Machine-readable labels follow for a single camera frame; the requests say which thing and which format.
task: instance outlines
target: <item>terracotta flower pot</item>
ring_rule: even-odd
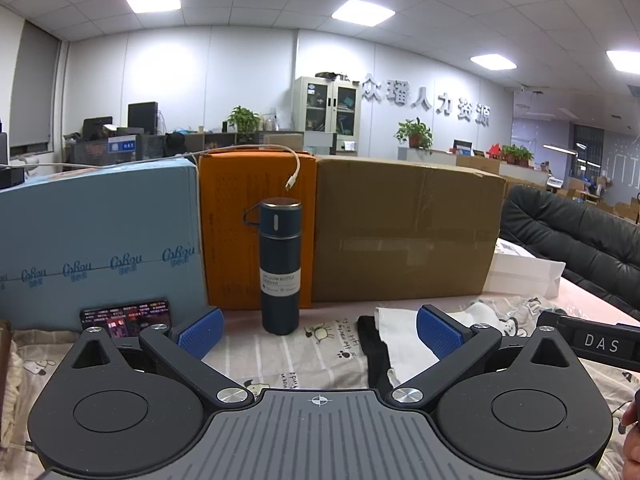
[[[421,138],[419,134],[409,136],[409,148],[420,148]]]

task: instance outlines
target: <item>light blue cardboard box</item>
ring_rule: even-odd
[[[79,313],[164,298],[207,306],[198,175],[187,160],[80,170],[0,190],[0,318],[81,330]]]

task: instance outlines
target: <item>blue gripper pad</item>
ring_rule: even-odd
[[[218,308],[177,333],[175,343],[196,359],[202,359],[222,339],[225,318]]]
[[[449,319],[452,321],[452,324],[459,325],[453,318]],[[416,328],[420,341],[422,341],[438,359],[444,359],[454,350],[460,348],[465,342],[465,338],[461,332],[424,306],[418,311]]]

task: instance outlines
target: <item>black leather sofa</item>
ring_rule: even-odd
[[[500,238],[539,258],[565,262],[565,279],[640,320],[640,226],[594,206],[514,186],[502,206]]]

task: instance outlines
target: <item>gray ribbed plate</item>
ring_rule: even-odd
[[[45,473],[44,477],[63,479],[53,472]],[[495,480],[500,477],[460,460],[440,442],[422,415],[383,406],[370,390],[266,390],[258,404],[215,416],[202,439],[184,456],[137,478]],[[564,478],[600,477],[586,468]]]

